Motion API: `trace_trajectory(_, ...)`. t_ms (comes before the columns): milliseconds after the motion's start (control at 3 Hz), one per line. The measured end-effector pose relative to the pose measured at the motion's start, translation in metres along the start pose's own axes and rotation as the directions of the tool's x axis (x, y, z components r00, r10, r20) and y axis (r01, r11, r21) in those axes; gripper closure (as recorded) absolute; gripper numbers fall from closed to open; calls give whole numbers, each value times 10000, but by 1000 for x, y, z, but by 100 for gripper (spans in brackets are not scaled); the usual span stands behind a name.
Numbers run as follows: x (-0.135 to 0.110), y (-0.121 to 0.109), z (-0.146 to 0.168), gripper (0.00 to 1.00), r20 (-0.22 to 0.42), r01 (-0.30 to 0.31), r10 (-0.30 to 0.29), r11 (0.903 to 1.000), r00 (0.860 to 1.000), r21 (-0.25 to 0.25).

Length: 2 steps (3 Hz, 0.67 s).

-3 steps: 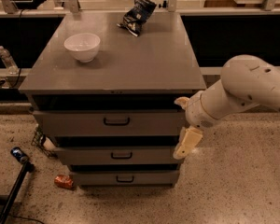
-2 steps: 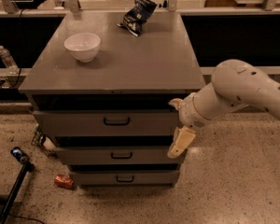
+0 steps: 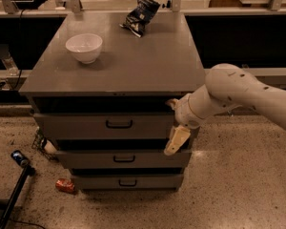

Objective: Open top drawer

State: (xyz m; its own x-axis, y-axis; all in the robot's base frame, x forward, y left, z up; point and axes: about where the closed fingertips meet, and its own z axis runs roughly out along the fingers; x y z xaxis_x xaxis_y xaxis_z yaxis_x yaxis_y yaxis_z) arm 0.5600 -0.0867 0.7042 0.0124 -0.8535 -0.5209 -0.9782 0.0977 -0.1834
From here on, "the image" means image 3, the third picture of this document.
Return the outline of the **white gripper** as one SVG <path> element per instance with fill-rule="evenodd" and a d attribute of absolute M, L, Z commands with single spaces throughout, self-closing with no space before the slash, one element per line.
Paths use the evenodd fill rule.
<path fill-rule="evenodd" d="M 175 120 L 180 124 L 171 128 L 169 141 L 164 149 L 166 156 L 172 156 L 189 139 L 191 135 L 189 129 L 197 129 L 201 125 L 202 119 L 191 110 L 189 94 L 179 100 L 169 99 L 166 104 L 174 110 Z"/>

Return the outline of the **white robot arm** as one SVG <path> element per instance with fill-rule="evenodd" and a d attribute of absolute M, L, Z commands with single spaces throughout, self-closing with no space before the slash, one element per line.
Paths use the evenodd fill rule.
<path fill-rule="evenodd" d="M 174 110 L 177 122 L 164 150 L 167 156 L 175 154 L 190 138 L 191 130 L 209 117 L 240 106 L 254 110 L 286 131 L 286 91 L 266 85 L 232 64 L 213 66 L 201 87 L 167 104 Z"/>

